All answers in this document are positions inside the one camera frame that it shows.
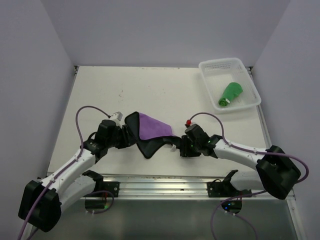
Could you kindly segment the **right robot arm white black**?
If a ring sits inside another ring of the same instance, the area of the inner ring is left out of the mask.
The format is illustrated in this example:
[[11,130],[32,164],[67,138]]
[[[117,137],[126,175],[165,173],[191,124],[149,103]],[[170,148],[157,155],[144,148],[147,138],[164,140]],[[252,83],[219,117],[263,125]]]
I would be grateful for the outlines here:
[[204,155],[233,161],[256,171],[230,173],[222,185],[227,196],[235,196],[243,190],[262,190],[284,200],[301,176],[298,167],[278,146],[269,149],[235,146],[221,135],[209,136],[198,124],[190,125],[184,133],[180,144],[181,157]]

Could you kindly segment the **black and purple towel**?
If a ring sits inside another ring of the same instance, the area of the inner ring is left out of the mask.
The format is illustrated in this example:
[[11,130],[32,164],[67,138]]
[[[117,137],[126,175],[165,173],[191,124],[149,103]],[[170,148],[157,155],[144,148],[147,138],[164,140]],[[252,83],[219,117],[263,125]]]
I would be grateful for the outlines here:
[[133,112],[124,119],[136,145],[144,158],[150,159],[164,145],[181,148],[181,138],[174,135],[172,127],[141,112]]

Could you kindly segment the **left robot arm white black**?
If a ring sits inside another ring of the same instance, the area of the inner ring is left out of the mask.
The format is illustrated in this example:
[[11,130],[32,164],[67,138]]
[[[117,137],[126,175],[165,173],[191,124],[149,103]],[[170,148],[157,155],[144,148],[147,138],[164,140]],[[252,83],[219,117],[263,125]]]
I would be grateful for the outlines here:
[[103,120],[68,162],[51,175],[39,181],[32,180],[25,186],[18,217],[25,225],[50,231],[67,205],[84,195],[96,197],[103,193],[104,184],[84,173],[109,149],[124,149],[136,144],[139,133],[132,124],[117,125],[114,120]]

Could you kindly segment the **green microfiber towel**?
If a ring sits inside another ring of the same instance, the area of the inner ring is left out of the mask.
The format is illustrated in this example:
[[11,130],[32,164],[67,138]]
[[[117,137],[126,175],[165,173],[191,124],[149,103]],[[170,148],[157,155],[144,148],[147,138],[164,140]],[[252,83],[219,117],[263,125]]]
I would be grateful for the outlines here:
[[242,86],[237,82],[231,82],[223,91],[218,105],[220,107],[228,106],[234,99],[236,99],[243,92]]

